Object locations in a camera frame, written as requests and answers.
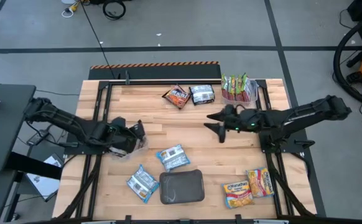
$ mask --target black desk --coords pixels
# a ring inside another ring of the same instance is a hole
[[[42,176],[51,172],[60,178],[59,167],[12,152],[35,89],[32,85],[0,85],[0,216],[12,183],[22,177],[18,170]]]
[[[35,90],[32,85],[0,85],[0,171],[7,163]]]

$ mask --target white paper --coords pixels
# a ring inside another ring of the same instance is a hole
[[[50,156],[44,161],[46,164],[55,165],[57,167],[62,167],[61,163]],[[40,192],[44,199],[47,199],[49,195],[54,193],[59,189],[59,180],[51,179],[48,177],[41,177],[35,174],[26,174],[36,189]]]

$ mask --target yellow snack bag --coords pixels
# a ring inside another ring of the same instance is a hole
[[[225,205],[228,208],[254,204],[247,180],[233,184],[222,184],[221,186],[223,186],[225,190]]]
[[[271,178],[267,168],[258,168],[247,171],[251,193],[253,197],[267,197],[274,195]]]

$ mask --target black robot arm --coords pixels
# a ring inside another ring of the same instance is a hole
[[[34,98],[28,105],[26,121],[32,123],[49,122],[72,133],[83,144],[120,149],[133,152],[138,140],[142,141],[145,132],[141,121],[131,128],[126,127],[126,120],[116,118],[111,124],[104,121],[85,120],[56,108],[46,98]]]
[[[244,109],[238,114],[233,105],[226,105],[219,113],[207,115],[207,118],[222,121],[223,125],[205,123],[205,126],[217,133],[220,142],[225,140],[225,130],[254,133],[269,131],[271,141],[277,142],[323,120],[343,120],[349,113],[351,109],[335,96],[283,111]]]

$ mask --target wooden tabletop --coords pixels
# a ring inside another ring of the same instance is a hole
[[[92,119],[98,82],[83,82],[77,116]],[[241,214],[242,218],[275,218],[272,197],[255,198],[255,205],[240,208],[228,209],[225,206],[225,193],[221,184],[246,180],[245,170],[267,165],[257,134],[238,134],[236,131],[230,131],[227,133],[225,143],[221,144],[218,142],[218,136],[203,126],[204,122],[215,123],[206,118],[206,115],[219,112],[224,107],[220,86],[213,86],[217,97],[214,103],[194,106],[189,101],[182,110],[178,110],[161,97],[170,87],[170,85],[113,87],[108,121],[122,116],[126,118],[127,125],[131,126],[141,119],[148,136],[149,150],[126,161],[109,154],[103,156],[94,219],[124,220],[126,215],[132,215],[133,220],[234,219],[236,214]],[[267,80],[267,88],[273,109],[289,108],[281,79]],[[177,144],[182,145],[191,164],[176,168],[174,172],[201,170],[205,199],[202,202],[164,205],[160,202],[157,190],[148,203],[144,204],[126,185],[126,181],[135,173],[139,164],[159,180],[159,175],[165,170],[155,157],[155,153]],[[53,217],[60,215],[78,192],[84,161],[85,156],[77,156],[64,168]],[[304,162],[290,154],[283,154],[283,161],[290,188],[305,207],[315,213]],[[282,210],[286,214],[284,194],[280,187],[278,191]],[[84,215],[87,213],[89,197],[90,190],[87,191],[84,201]]]

